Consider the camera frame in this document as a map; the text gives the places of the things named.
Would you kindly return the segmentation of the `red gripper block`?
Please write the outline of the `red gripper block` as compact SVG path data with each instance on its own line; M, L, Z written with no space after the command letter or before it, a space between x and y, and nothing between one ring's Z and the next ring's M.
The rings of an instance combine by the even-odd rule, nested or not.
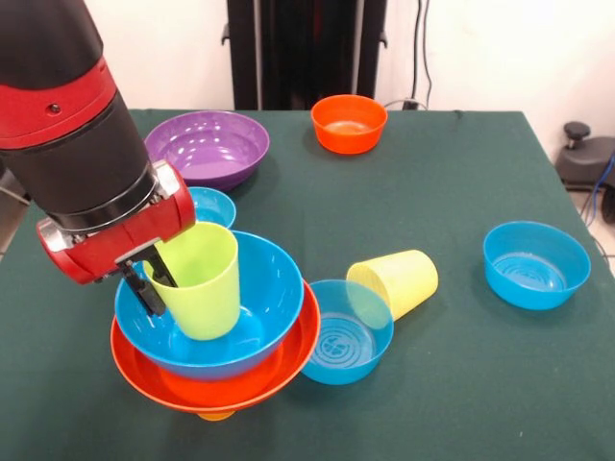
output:
M153 269L153 280L170 287L177 283L154 243L167 241L195 223L195 210L181 175L165 160L155 162L148 173L154 180L146 200L130 215L92 230L65 230L52 218L37 223L44 251L70 279L87 284L118 270L118 264L135 259L143 250ZM149 316L161 316L166 306L153 284L142 279L134 264L119 264L123 279Z

